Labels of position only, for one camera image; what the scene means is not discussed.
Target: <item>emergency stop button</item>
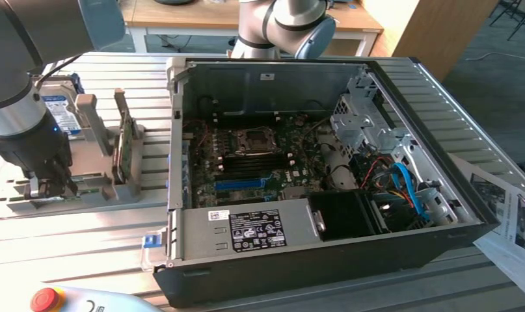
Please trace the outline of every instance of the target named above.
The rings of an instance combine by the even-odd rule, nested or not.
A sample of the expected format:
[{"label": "emergency stop button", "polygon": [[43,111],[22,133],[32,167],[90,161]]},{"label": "emergency stop button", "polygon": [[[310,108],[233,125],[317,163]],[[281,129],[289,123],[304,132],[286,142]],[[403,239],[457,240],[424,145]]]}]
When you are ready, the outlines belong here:
[{"label": "emergency stop button", "polygon": [[34,312],[50,312],[58,306],[61,300],[62,296],[52,288],[43,288],[34,296],[31,310]]}]

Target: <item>red cable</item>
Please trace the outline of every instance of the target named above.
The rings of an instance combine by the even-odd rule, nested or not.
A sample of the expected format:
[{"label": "red cable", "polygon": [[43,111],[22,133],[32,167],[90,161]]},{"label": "red cable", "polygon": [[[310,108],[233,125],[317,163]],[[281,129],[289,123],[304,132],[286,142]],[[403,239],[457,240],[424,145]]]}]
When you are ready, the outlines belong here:
[{"label": "red cable", "polygon": [[368,178],[371,177],[371,174],[373,173],[375,166],[376,166],[376,164],[379,163],[379,160],[384,160],[384,161],[385,161],[385,158],[384,158],[384,157],[379,157],[379,158],[375,160],[375,162],[373,162],[373,164],[372,164],[372,166],[371,166],[371,169],[369,169],[369,171],[368,171],[368,173],[367,173],[367,176],[365,176],[365,179],[364,179],[364,183],[361,184],[361,188],[364,188],[365,185],[367,185]]},{"label": "red cable", "polygon": [[206,138],[208,138],[208,135],[209,135],[209,124],[205,122],[205,135],[202,136],[202,140],[201,140],[201,142],[199,142],[199,145],[197,145],[195,150],[199,149],[202,143],[205,142],[205,140],[206,140]]},{"label": "red cable", "polygon": [[416,205],[413,204],[413,201],[411,200],[408,193],[401,192],[401,194],[403,194],[403,197],[405,197],[405,199],[408,200],[411,208],[415,208]]}]

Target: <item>wooden table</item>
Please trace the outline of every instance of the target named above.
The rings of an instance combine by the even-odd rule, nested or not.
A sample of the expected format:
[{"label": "wooden table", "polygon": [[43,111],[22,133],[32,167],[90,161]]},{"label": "wooden table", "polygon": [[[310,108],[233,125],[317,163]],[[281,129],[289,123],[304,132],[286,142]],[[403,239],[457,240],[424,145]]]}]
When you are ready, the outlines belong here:
[{"label": "wooden table", "polygon": [[[238,35],[238,0],[225,3],[197,0],[181,6],[162,5],[154,0],[122,0],[121,6],[138,53],[147,52],[147,34]],[[333,54],[369,56],[376,37],[383,32],[380,23],[359,3],[337,3],[328,14],[337,20],[336,40],[330,45]],[[355,40],[359,45],[352,49]]]}]

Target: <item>warning label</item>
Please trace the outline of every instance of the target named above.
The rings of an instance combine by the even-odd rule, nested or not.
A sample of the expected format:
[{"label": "warning label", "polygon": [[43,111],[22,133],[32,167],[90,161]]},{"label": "warning label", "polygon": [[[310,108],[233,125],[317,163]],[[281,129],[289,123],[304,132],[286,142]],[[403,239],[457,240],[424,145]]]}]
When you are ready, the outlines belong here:
[{"label": "warning label", "polygon": [[288,246],[277,210],[229,215],[236,252]]}]

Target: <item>aluminum slotted table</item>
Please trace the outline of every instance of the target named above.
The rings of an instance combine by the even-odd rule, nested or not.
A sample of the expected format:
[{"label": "aluminum slotted table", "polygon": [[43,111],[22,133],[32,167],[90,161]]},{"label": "aluminum slotted table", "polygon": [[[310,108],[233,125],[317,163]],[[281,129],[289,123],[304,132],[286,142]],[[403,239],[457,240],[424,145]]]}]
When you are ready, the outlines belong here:
[{"label": "aluminum slotted table", "polygon": [[[171,55],[89,53],[66,69],[98,96],[106,125],[119,124],[114,88],[126,89],[131,115],[147,129],[138,203],[94,209],[48,208],[14,213],[0,202],[0,280],[26,279],[135,294],[166,311],[151,273],[139,267],[145,233],[166,226]],[[525,189],[525,176],[421,64],[376,58],[445,150]],[[0,194],[20,170],[0,159]],[[491,311],[525,309],[525,294],[476,247],[452,250],[419,270],[225,302],[256,311]]]}]

